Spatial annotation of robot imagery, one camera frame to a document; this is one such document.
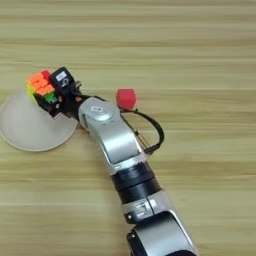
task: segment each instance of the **paper plate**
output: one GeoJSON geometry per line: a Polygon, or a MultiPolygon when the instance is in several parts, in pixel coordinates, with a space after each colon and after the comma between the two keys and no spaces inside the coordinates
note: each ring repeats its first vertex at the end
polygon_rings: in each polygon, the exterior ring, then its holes
{"type": "Polygon", "coordinates": [[[64,115],[54,119],[26,92],[11,96],[0,109],[0,132],[12,146],[26,151],[58,147],[74,133],[77,121],[64,115]]]}

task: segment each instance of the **orange toy piece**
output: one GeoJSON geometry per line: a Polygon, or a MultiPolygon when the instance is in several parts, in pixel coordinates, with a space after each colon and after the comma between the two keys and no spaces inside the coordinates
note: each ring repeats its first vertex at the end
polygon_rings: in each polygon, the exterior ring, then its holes
{"type": "Polygon", "coordinates": [[[44,70],[40,73],[32,75],[27,80],[27,94],[34,99],[34,93],[45,96],[54,92],[53,86],[50,84],[50,72],[44,70]]]}

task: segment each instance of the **colorful toy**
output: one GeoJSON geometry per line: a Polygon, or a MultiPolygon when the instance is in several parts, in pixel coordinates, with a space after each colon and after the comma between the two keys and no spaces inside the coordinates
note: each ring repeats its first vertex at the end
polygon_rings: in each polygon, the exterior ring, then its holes
{"type": "Polygon", "coordinates": [[[47,103],[55,103],[55,89],[50,83],[50,72],[44,70],[40,73],[30,76],[27,80],[27,95],[35,100],[35,93],[44,97],[47,103]]]}

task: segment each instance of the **black wire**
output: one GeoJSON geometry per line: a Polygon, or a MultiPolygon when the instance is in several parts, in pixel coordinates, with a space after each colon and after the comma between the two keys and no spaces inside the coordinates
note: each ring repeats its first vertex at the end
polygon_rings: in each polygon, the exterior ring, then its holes
{"type": "Polygon", "coordinates": [[[120,108],[120,111],[121,113],[133,113],[133,114],[136,114],[136,115],[139,115],[143,118],[145,118],[148,122],[150,122],[154,127],[155,129],[157,130],[158,132],[158,135],[159,135],[159,141],[158,143],[156,143],[155,145],[151,146],[151,147],[148,147],[144,150],[144,152],[148,155],[151,155],[153,154],[157,149],[159,149],[162,145],[162,143],[164,142],[164,139],[165,139],[165,134],[164,134],[164,130],[163,128],[161,127],[161,125],[155,120],[153,119],[152,117],[150,117],[149,115],[147,114],[144,114],[142,112],[140,112],[138,109],[135,109],[135,110],[128,110],[128,109],[123,109],[123,108],[120,108]]]}

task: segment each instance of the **red toy piece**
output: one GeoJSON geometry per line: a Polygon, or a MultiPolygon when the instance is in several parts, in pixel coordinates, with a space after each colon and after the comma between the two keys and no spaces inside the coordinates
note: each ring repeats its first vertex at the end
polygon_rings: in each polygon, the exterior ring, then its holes
{"type": "Polygon", "coordinates": [[[133,89],[118,89],[116,101],[120,108],[133,109],[136,104],[135,91],[133,89]]]}

